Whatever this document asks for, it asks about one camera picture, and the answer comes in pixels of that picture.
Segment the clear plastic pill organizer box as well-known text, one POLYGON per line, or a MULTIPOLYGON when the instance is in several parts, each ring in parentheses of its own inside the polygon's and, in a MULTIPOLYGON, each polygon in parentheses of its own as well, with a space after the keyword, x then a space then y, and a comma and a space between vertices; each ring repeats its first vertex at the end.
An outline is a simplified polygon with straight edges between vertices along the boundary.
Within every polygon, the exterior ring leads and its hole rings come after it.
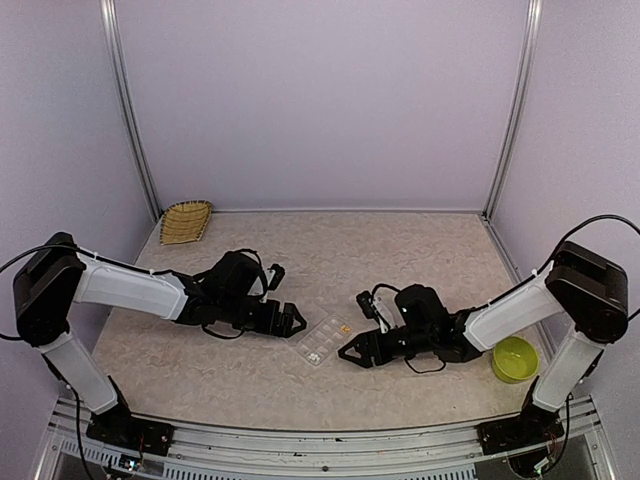
POLYGON ((302 339, 294 346, 294 351, 300 355, 308 364, 317 367, 328 357, 336 353, 348 340, 352 333, 351 326, 336 316, 327 317, 314 326, 302 339), (341 326, 346 325, 350 331, 343 332, 341 326), (312 363, 308 356, 317 353, 322 357, 319 363, 312 363))

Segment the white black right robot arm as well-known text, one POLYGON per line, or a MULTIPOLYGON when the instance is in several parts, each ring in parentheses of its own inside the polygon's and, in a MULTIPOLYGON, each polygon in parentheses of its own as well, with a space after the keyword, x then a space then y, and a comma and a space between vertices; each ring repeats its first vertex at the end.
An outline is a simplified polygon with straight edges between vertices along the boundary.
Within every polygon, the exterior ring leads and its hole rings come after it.
POLYGON ((527 409, 511 423, 512 436, 523 444, 535 442, 549 429, 549 413, 562 407, 629 324, 625 270, 571 241, 562 242, 541 270, 482 307, 451 313, 433 288, 414 284, 394 297, 404 321, 394 326, 391 313, 373 293, 364 291, 356 301, 379 327, 355 336, 338 355, 362 368, 420 353, 433 353, 446 364, 466 363, 533 324, 555 315, 567 316, 572 330, 550 366, 535 380, 525 402, 527 409))

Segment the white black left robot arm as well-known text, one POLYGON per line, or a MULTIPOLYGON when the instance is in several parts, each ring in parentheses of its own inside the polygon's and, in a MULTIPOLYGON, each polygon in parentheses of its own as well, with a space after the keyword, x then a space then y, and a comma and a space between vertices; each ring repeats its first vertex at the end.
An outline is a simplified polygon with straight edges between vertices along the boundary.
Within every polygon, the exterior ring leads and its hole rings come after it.
POLYGON ((147 270, 80 248, 58 232, 21 254, 25 265, 13 280, 19 340, 37 349, 121 445, 140 434, 115 383, 76 338, 68 321, 74 304, 106 305, 196 326, 210 334, 222 322, 239 334, 290 338, 307 327, 293 303, 270 298, 285 276, 278 264, 263 266, 251 249, 226 252, 213 267, 189 275, 147 270))

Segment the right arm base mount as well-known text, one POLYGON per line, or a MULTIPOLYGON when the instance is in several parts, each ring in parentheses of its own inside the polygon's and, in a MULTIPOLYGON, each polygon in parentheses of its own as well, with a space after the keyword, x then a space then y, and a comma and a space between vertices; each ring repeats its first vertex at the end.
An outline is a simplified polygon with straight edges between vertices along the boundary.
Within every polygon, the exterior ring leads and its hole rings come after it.
POLYGON ((565 434, 558 411, 536 406, 531 395, 525 398, 519 414, 482 422, 476 430, 484 455, 529 447, 565 434))

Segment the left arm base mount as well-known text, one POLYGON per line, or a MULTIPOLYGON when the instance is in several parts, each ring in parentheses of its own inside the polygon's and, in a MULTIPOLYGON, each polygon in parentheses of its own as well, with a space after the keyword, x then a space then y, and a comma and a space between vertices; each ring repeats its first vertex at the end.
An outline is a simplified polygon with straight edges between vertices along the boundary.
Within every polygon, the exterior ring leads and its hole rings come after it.
POLYGON ((142 454, 166 457, 173 439, 174 426, 135 416, 122 393, 117 390, 116 394, 117 402, 114 407, 101 414, 91 414, 87 437, 142 454))

